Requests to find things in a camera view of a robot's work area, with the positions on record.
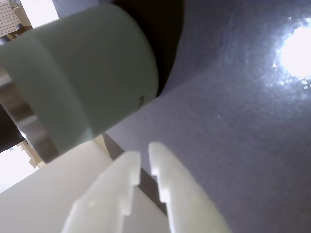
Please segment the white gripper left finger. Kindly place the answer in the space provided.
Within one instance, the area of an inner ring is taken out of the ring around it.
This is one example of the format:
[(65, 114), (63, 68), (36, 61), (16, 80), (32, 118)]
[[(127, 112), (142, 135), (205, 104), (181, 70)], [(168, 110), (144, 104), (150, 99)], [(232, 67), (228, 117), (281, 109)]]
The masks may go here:
[(133, 192), (140, 184), (141, 155), (127, 151), (99, 175), (73, 204), (64, 233), (121, 233), (131, 214)]

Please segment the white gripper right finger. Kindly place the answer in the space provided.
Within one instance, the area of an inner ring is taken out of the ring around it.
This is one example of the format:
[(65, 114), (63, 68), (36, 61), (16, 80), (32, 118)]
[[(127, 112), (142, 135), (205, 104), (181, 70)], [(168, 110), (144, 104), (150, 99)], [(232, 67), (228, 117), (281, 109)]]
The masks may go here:
[(167, 146), (151, 142), (148, 151), (172, 233), (231, 232), (214, 203)]

